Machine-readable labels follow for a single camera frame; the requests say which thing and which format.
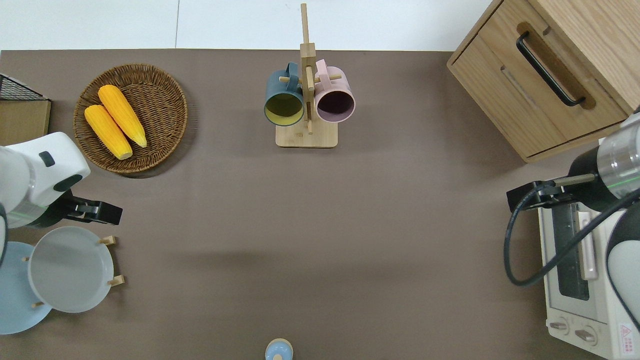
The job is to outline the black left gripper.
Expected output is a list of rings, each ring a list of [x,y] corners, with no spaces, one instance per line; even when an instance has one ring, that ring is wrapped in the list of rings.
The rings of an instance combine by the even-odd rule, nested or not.
[[[111,224],[121,223],[123,209],[107,202],[98,202],[74,196],[72,191],[65,191],[57,200],[46,207],[45,212],[29,223],[29,228],[43,229],[54,226],[62,220],[78,223]]]

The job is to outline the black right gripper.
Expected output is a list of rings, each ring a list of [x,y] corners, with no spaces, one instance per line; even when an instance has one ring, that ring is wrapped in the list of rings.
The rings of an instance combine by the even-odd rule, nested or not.
[[[598,147],[594,147],[576,157],[564,177],[528,182],[506,191],[510,212],[513,213],[529,193],[532,195],[522,203],[524,208],[539,203],[541,198],[544,208],[582,203],[594,211],[605,210],[609,205],[609,191],[598,169],[599,150]],[[534,192],[539,185],[545,187]]]

